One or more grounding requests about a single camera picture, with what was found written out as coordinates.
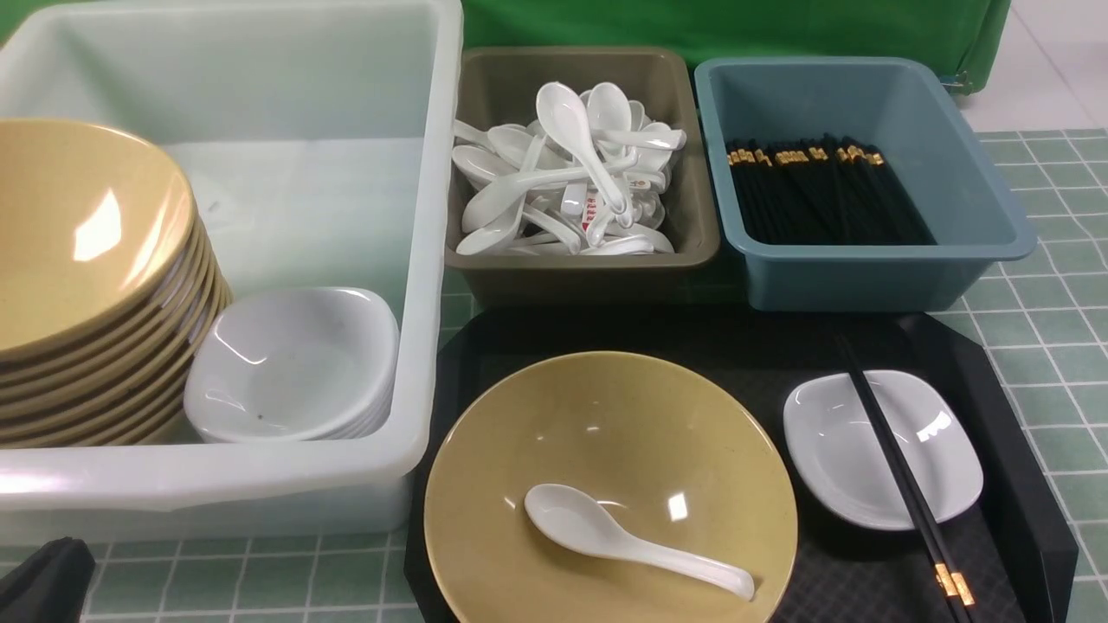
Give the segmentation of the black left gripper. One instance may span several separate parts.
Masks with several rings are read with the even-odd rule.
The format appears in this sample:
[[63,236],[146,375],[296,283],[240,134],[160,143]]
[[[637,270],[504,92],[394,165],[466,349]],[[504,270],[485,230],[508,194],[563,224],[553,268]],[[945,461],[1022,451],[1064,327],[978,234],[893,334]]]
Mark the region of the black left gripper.
[[1,580],[1,620],[79,622],[94,571],[86,541],[63,537],[43,544]]

